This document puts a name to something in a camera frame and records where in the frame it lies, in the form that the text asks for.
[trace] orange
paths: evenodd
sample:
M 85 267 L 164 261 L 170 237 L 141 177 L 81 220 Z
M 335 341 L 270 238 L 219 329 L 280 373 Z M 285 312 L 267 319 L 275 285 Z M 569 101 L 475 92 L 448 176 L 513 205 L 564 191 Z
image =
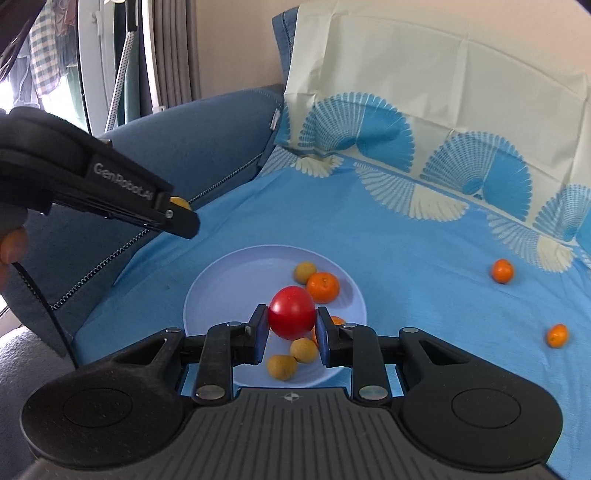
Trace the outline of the orange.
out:
M 552 348 L 560 348 L 564 346 L 564 344 L 569 339 L 569 330 L 566 328 L 566 325 L 559 323 L 558 325 L 554 325 L 548 333 L 546 333 L 546 342 Z
M 341 317 L 331 316 L 330 318 L 332 319 L 332 321 L 335 325 L 343 325 L 343 324 L 347 323 Z M 316 327 L 312 327 L 312 341 L 316 344 L 316 346 L 319 346 L 318 339 L 316 338 Z
M 497 260 L 491 268 L 491 277 L 497 283 L 509 283 L 513 278 L 513 275 L 515 275 L 513 265 L 504 258 Z
M 317 272 L 310 276 L 306 290 L 316 303 L 330 303 L 339 296 L 339 280 L 328 272 Z

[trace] blue blanket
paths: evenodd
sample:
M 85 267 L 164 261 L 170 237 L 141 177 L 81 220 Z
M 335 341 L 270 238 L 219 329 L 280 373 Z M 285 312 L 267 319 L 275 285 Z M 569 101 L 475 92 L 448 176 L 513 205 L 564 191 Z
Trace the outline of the blue blanket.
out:
M 193 240 L 162 234 L 134 256 L 76 336 L 83 362 L 182 326 L 191 283 L 222 255 L 294 245 L 353 277 L 379 334 L 415 326 L 548 389 L 564 414 L 550 465 L 566 479 L 589 479 L 591 277 L 584 253 L 546 248 L 544 255 L 539 235 L 526 227 L 344 155 L 302 159 L 278 149 L 257 179 L 199 215 L 202 230 Z M 499 258 L 515 265 L 508 285 L 489 276 Z M 562 349 L 544 342 L 556 323 L 571 333 Z M 400 394 L 393 368 L 389 375 Z M 349 381 L 343 373 L 332 385 Z

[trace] small round fruit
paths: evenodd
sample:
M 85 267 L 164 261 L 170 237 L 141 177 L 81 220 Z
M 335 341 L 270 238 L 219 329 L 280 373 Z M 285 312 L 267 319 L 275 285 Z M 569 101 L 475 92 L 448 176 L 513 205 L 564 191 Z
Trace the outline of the small round fruit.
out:
M 306 290 L 316 303 L 330 303 L 339 296 L 339 279 L 332 273 L 318 272 L 308 279 Z
M 316 265 L 312 262 L 302 262 L 294 270 L 294 280 L 302 285 L 308 283 L 308 279 L 316 273 Z
M 276 380 L 289 380 L 296 374 L 296 359 L 289 355 L 273 355 L 267 360 L 267 371 Z
M 174 203 L 175 205 L 186 208 L 187 210 L 192 210 L 189 202 L 185 199 L 182 199 L 181 197 L 170 197 L 170 203 Z
M 318 358 L 318 347 L 310 339 L 299 338 L 291 344 L 290 355 L 301 364 L 310 364 Z
M 316 324 L 316 305 L 302 287 L 282 288 L 269 304 L 269 327 L 286 340 L 306 336 Z
M 564 346 L 564 344 L 569 339 L 569 330 L 566 328 L 566 325 L 559 323 L 558 325 L 554 325 L 548 333 L 546 333 L 546 342 L 552 348 L 560 348 Z
M 515 275 L 513 265 L 504 258 L 497 260 L 491 268 L 491 277 L 497 283 L 509 283 L 513 275 Z
M 335 325 L 344 325 L 347 323 L 341 317 L 331 316 L 330 318 Z M 316 338 L 316 327 L 312 328 L 312 341 L 316 344 L 316 346 L 319 346 L 318 339 Z

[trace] fan pattern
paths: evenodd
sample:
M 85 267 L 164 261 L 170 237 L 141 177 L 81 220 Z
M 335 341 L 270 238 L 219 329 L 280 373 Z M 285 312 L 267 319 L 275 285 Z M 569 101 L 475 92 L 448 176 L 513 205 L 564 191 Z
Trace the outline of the fan pattern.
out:
M 343 163 L 343 159 L 335 155 L 331 155 L 327 158 L 313 158 L 313 157 L 301 157 L 295 161 L 293 165 L 296 170 L 302 173 L 311 175 L 313 177 L 320 177 L 325 179 L 333 173 L 333 170 Z
M 356 145 L 365 157 L 409 172 L 411 128 L 396 108 L 369 93 L 339 93 L 316 102 L 304 121 L 299 148 L 344 151 Z
M 564 272 L 572 265 L 570 247 L 505 217 L 489 214 L 487 220 L 493 235 L 527 263 L 550 272 Z
M 273 173 L 274 171 L 281 170 L 282 168 L 291 167 L 296 163 L 298 156 L 286 150 L 285 148 L 275 147 L 271 156 L 265 162 L 259 176 L 264 177 Z
M 530 208 L 527 164 L 509 141 L 488 132 L 447 140 L 429 158 L 420 177 L 484 200 L 519 220 L 525 220 Z
M 548 200 L 535 218 L 534 227 L 559 240 L 577 235 L 591 207 L 591 189 L 569 184 Z
M 355 163 L 355 171 L 377 202 L 410 218 L 450 222 L 460 219 L 468 209 L 465 202 L 364 163 Z

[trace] black cable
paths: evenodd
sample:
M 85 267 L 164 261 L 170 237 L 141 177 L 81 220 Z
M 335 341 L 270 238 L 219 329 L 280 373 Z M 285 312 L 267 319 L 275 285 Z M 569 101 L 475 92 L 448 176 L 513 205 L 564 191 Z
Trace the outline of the black cable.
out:
M 53 313 L 53 310 L 51 309 L 51 306 L 47 302 L 45 296 L 43 295 L 43 293 L 41 292 L 41 290 L 39 289 L 39 287 L 37 286 L 37 284 L 35 283 L 33 278 L 31 278 L 31 276 L 29 275 L 27 270 L 25 270 L 25 268 L 20 263 L 14 262 L 12 264 L 12 266 L 17 269 L 17 271 L 20 274 L 20 276 L 22 277 L 22 279 L 26 283 L 28 283 L 28 286 L 31 289 L 31 291 L 33 292 L 33 294 L 37 297 L 37 299 L 41 302 L 43 307 L 47 310 L 47 313 L 49 314 L 49 318 L 53 322 L 53 326 L 56 328 L 57 333 L 60 335 L 61 341 L 63 342 L 64 347 L 66 347 L 66 351 L 68 352 L 68 356 L 70 357 L 70 360 L 72 360 L 72 364 L 74 365 L 74 369 L 78 370 L 78 362 L 76 361 L 76 357 L 74 357 L 74 352 L 72 350 L 72 347 L 70 346 L 70 342 L 68 342 L 68 339 L 66 337 L 66 334 L 64 333 L 64 330 L 61 328 L 60 322 L 57 321 L 57 318 L 56 318 L 55 314 Z

